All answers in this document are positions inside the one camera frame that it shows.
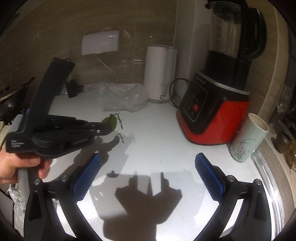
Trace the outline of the person's left hand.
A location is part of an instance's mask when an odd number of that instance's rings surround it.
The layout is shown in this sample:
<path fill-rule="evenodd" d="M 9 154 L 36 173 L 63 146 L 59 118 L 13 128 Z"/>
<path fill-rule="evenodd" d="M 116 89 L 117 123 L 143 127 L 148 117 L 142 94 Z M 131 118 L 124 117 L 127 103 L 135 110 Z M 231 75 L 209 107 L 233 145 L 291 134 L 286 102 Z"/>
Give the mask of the person's left hand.
<path fill-rule="evenodd" d="M 38 167 L 38 177 L 44 179 L 50 171 L 52 159 L 42 159 L 34 153 L 8 153 L 6 148 L 1 149 L 1 185 L 16 184 L 18 182 L 18 168 Z"/>

